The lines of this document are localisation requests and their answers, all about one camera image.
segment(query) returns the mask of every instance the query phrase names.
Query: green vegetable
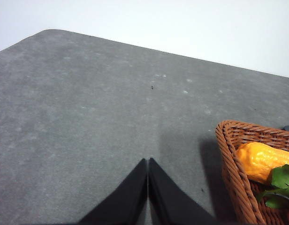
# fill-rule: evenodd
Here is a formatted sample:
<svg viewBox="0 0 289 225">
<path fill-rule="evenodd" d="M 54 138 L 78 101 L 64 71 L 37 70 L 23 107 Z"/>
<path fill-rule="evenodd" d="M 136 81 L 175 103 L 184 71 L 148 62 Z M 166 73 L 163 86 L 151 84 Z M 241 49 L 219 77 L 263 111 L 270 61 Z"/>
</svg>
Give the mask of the green vegetable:
<svg viewBox="0 0 289 225">
<path fill-rule="evenodd" d="M 272 172 L 272 186 L 278 189 L 267 190 L 256 196 L 258 202 L 266 196 L 266 206 L 278 209 L 289 208 L 289 165 L 277 167 Z"/>
<path fill-rule="evenodd" d="M 289 187 L 289 165 L 286 164 L 272 170 L 272 186 L 277 188 Z"/>
</svg>

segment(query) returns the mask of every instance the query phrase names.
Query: white wall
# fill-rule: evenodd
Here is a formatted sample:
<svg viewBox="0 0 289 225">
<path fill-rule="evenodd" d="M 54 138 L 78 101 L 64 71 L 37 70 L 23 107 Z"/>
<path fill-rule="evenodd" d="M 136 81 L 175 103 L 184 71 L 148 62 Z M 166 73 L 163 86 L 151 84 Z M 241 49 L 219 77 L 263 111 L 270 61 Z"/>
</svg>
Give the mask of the white wall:
<svg viewBox="0 0 289 225">
<path fill-rule="evenodd" d="M 0 51 L 45 29 L 289 77 L 287 0 L 0 0 Z"/>
</svg>

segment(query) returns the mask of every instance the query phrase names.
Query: yellow squash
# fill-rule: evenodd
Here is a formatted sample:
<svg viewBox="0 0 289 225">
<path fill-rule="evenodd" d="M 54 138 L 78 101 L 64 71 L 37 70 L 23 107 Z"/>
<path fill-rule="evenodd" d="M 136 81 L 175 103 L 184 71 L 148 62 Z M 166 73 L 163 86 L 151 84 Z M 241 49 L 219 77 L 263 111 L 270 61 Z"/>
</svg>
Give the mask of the yellow squash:
<svg viewBox="0 0 289 225">
<path fill-rule="evenodd" d="M 271 183 L 272 169 L 289 165 L 288 151 L 275 149 L 259 142 L 240 145 L 236 155 L 242 162 L 248 178 L 263 184 Z"/>
</svg>

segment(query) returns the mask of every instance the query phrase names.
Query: table surface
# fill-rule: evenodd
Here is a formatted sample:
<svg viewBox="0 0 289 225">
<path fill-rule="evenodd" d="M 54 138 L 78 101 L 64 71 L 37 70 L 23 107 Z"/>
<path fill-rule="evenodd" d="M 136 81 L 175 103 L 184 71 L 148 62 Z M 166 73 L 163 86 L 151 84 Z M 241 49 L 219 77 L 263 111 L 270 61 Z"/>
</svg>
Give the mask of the table surface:
<svg viewBox="0 0 289 225">
<path fill-rule="evenodd" d="M 149 157 L 234 221 L 214 133 L 227 119 L 289 125 L 289 78 L 63 30 L 29 37 L 0 52 L 0 225 L 76 222 Z"/>
</svg>

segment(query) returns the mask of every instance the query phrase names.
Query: brown wicker basket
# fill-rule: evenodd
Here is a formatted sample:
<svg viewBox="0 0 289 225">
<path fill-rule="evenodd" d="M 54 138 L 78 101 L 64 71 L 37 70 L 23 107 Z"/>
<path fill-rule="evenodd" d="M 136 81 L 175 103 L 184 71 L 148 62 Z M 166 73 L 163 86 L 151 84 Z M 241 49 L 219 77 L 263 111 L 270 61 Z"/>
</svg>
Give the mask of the brown wicker basket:
<svg viewBox="0 0 289 225">
<path fill-rule="evenodd" d="M 247 142 L 261 142 L 277 149 L 289 151 L 289 131 L 225 120 L 216 128 L 222 153 L 222 175 L 239 222 L 247 224 L 288 225 L 286 210 L 273 210 L 262 200 L 257 203 L 254 194 L 264 186 L 248 180 L 235 152 Z"/>
</svg>

